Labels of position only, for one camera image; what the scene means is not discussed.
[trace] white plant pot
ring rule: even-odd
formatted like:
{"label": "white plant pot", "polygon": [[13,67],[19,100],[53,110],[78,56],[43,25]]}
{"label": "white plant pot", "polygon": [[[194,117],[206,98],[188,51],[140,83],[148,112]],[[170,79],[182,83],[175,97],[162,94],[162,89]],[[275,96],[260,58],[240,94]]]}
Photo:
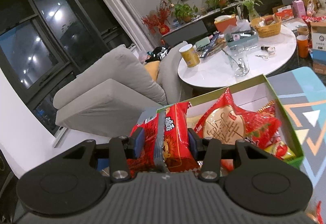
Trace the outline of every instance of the white plant pot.
{"label": "white plant pot", "polygon": [[322,8],[326,8],[326,0],[319,0],[319,2]]}

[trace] gray sofa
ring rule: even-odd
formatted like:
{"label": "gray sofa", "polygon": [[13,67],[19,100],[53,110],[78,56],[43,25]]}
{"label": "gray sofa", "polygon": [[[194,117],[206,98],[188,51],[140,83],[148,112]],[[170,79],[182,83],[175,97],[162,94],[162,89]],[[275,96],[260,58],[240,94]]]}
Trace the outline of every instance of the gray sofa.
{"label": "gray sofa", "polygon": [[179,48],[161,61],[157,82],[125,45],[108,52],[56,93],[56,124],[106,137],[129,135],[145,109],[191,98],[177,73]]}

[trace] yellow can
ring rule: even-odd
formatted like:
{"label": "yellow can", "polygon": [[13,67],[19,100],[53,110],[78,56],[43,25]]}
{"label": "yellow can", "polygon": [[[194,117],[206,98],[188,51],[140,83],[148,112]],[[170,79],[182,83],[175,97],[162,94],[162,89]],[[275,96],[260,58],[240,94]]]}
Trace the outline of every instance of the yellow can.
{"label": "yellow can", "polygon": [[200,63],[199,57],[195,52],[192,44],[183,46],[181,49],[179,49],[179,52],[181,53],[182,57],[185,60],[185,63],[189,68],[195,67]]}

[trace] oval white table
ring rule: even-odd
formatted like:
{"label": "oval white table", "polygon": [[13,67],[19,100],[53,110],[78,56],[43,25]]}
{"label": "oval white table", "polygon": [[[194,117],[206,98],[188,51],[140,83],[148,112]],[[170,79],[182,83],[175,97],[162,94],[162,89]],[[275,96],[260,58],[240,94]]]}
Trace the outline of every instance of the oval white table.
{"label": "oval white table", "polygon": [[293,56],[297,42],[294,33],[282,25],[280,34],[269,38],[259,38],[258,45],[275,47],[275,55],[264,60],[255,55],[266,55],[266,51],[258,49],[248,51],[249,73],[244,77],[234,76],[229,59],[222,51],[200,59],[200,64],[193,68],[188,68],[185,60],[182,59],[179,63],[178,75],[191,86],[204,88],[230,86],[260,74],[268,75],[278,70]]}

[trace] wicker basket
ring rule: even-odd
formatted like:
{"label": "wicker basket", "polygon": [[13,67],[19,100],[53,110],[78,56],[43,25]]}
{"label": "wicker basket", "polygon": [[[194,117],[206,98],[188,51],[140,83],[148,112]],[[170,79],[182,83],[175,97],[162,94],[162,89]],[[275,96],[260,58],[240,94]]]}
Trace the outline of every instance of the wicker basket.
{"label": "wicker basket", "polygon": [[269,18],[272,16],[273,15],[267,15],[267,16],[255,18],[252,20],[251,25],[256,29],[256,31],[258,32],[258,35],[261,38],[276,36],[281,32],[282,21],[277,15],[275,15],[276,24],[264,26],[264,27],[258,27],[258,24],[262,21],[263,18]]}

